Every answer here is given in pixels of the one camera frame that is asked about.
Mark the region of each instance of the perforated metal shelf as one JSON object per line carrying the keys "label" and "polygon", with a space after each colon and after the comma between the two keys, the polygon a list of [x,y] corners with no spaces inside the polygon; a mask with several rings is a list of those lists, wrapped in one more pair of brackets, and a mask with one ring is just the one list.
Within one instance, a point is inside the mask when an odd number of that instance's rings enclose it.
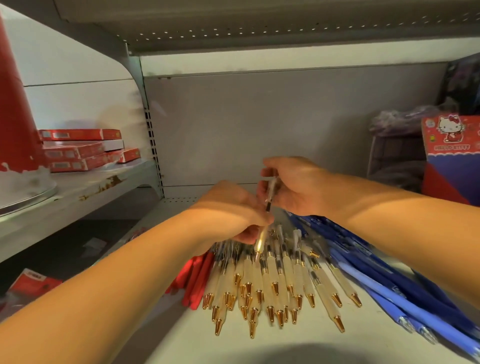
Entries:
{"label": "perforated metal shelf", "polygon": [[480,35],[477,0],[55,0],[133,54]]}

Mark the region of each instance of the peeling paint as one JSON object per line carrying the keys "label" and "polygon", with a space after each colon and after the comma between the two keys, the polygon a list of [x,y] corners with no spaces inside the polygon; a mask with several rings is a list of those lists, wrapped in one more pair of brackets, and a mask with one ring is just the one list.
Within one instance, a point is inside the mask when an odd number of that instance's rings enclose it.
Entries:
{"label": "peeling paint", "polygon": [[117,175],[108,177],[107,178],[107,183],[105,185],[100,185],[98,187],[97,191],[93,192],[92,194],[84,194],[83,196],[80,196],[78,199],[80,201],[86,201],[88,198],[90,198],[90,197],[92,197],[96,194],[100,194],[103,191],[108,190],[109,188],[115,187],[117,184],[120,184],[122,182],[123,181]]}

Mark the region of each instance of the hand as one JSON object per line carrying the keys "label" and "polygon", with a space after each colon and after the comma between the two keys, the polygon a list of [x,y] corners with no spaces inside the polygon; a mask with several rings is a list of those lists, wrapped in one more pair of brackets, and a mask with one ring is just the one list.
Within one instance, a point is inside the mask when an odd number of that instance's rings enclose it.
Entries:
{"label": "hand", "polygon": [[[325,215],[322,211],[324,198],[322,190],[329,183],[331,174],[303,157],[265,158],[266,168],[262,169],[263,177],[278,175],[280,188],[274,196],[273,204],[296,215]],[[267,198],[268,181],[260,181],[257,197],[264,201]]]}
{"label": "hand", "polygon": [[207,240],[203,252],[213,242],[230,238],[253,244],[259,226],[270,225],[274,220],[254,195],[229,181],[217,183],[185,212],[194,214],[193,219],[200,224]]}

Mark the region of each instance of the red and blue cardboard display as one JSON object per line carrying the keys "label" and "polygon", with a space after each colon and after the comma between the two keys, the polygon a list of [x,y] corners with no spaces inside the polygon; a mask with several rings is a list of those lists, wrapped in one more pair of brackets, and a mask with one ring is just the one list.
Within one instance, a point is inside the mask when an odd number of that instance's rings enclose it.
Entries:
{"label": "red and blue cardboard display", "polygon": [[427,166],[422,193],[480,206],[480,116],[422,120]]}

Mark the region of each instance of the white label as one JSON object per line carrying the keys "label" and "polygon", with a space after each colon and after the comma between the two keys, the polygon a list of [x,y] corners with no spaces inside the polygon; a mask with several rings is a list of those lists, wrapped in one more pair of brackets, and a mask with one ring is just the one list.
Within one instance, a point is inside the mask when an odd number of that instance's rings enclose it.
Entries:
{"label": "white label", "polygon": [[70,163],[69,162],[57,162],[57,163],[52,163],[53,168],[70,168]]}
{"label": "white label", "polygon": [[70,138],[70,134],[68,133],[53,133],[53,137],[56,139],[65,139]]}
{"label": "white label", "polygon": [[59,150],[46,150],[45,155],[49,158],[61,158],[63,153]]}

